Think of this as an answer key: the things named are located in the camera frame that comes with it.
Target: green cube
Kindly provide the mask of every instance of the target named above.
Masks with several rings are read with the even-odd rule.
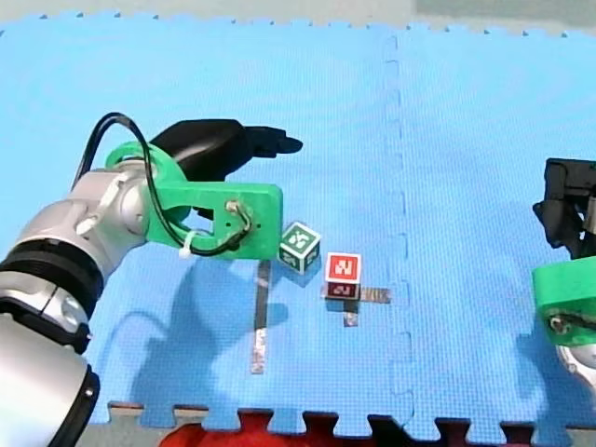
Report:
[[[319,254],[320,234],[303,223],[292,223],[281,236],[279,260],[302,275]]]

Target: blue foam mat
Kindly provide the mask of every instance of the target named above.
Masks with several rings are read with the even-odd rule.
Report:
[[[233,117],[305,147],[231,180],[279,184],[286,223],[311,224],[323,253],[362,253],[365,285],[391,288],[394,301],[363,305],[359,326],[344,328],[319,298],[321,272],[300,279],[274,264],[255,376],[256,264],[143,247],[92,322],[87,356],[102,376],[92,422],[119,400],[143,404],[152,426],[172,424],[174,404],[210,407],[212,428],[238,427],[238,408],[270,409],[270,428],[290,433],[304,430],[304,411],[337,413],[340,436],[369,434],[369,414],[420,440],[439,436],[437,418],[470,420],[469,440],[483,443],[505,440],[503,422],[537,424],[545,445],[564,445],[565,425],[593,425],[530,292],[532,268],[564,259],[530,208],[544,161],[591,157],[592,39],[152,17],[0,27],[0,173],[13,188],[0,246],[67,192],[104,113],[133,116],[147,136]],[[102,156],[129,139],[111,132]]]

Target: green robot part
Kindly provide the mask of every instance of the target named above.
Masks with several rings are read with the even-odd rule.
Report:
[[[533,282],[536,310],[552,343],[596,343],[595,257],[537,268]]]
[[[271,259],[278,252],[281,240],[283,199],[281,190],[273,184],[188,182],[183,171],[167,153],[150,145],[156,170],[155,185],[159,202],[176,234],[185,240],[192,229],[183,224],[192,208],[213,210],[212,233],[192,235],[191,247],[207,251],[220,246],[237,234],[245,222],[235,212],[238,204],[251,220],[251,230],[242,239],[237,250],[225,251],[217,257],[224,259]],[[142,158],[142,148],[136,142],[117,147],[106,160],[112,168],[126,158]],[[147,197],[146,203],[152,203]],[[151,207],[148,218],[147,240],[180,248]]]

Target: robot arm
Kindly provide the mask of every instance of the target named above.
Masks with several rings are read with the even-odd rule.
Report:
[[[596,393],[596,163],[549,159],[545,182],[534,212],[571,261],[533,272],[536,307],[562,363]]]
[[[138,141],[116,148],[104,169],[90,170],[114,123]],[[204,256],[273,257],[280,191],[224,180],[253,156],[301,145],[282,130],[234,120],[183,121],[147,143],[129,118],[105,116],[70,194],[34,216],[0,263],[0,445],[76,444],[100,392],[82,357],[89,321],[129,251],[154,241]],[[182,224],[191,210],[214,221],[212,235]]]

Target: red cube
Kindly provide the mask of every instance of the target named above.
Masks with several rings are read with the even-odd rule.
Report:
[[[326,297],[358,300],[361,269],[362,259],[359,254],[328,253],[325,266]]]

